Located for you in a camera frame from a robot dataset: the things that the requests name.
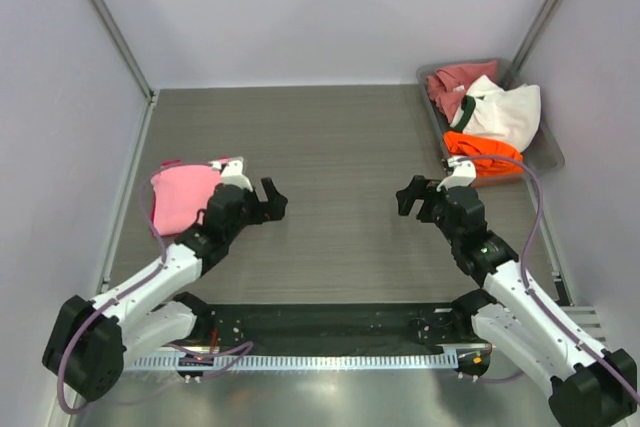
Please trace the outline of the light pink t shirt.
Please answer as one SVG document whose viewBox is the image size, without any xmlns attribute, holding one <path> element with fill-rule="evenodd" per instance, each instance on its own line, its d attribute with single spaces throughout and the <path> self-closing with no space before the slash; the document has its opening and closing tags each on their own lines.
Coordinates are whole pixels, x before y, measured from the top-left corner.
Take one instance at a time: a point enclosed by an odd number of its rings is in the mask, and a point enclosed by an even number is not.
<svg viewBox="0 0 640 427">
<path fill-rule="evenodd" d="M 188 163 L 179 160 L 177 165 L 163 172 L 171 210 L 166 235 L 158 237 L 173 236 L 186 230 L 195 222 L 199 210 L 206 207 L 214 189 L 221 183 L 220 174 L 210 168 L 209 162 Z"/>
</svg>

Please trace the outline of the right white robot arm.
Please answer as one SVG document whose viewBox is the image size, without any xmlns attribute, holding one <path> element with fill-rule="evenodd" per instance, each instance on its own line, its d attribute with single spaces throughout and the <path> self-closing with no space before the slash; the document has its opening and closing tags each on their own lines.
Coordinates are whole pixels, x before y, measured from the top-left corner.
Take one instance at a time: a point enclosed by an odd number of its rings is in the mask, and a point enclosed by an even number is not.
<svg viewBox="0 0 640 427">
<path fill-rule="evenodd" d="M 561 426 L 614 426 L 637 412 L 637 365 L 609 350 L 539 289 L 522 258 L 485 219 L 471 186 L 415 176 L 397 191 L 398 213 L 435 225 L 477 289 L 452 303 L 453 335 L 502 351 L 545 394 Z"/>
</svg>

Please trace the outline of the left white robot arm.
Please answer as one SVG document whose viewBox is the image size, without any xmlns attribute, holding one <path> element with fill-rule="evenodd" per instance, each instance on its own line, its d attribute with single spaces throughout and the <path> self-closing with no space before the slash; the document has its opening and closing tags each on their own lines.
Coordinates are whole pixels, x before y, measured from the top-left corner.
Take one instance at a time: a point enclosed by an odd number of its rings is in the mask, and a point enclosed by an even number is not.
<svg viewBox="0 0 640 427">
<path fill-rule="evenodd" d="M 284 218 L 287 198 L 271 179 L 261 184 L 264 200 L 246 177 L 218 184 L 194 223 L 147 267 L 90 300 L 73 296 L 61 306 L 42 364 L 57 377 L 65 412 L 75 411 L 66 389 L 96 401 L 125 368 L 156 349 L 176 341 L 200 346 L 211 338 L 208 304 L 184 288 L 217 266 L 244 228 Z"/>
</svg>

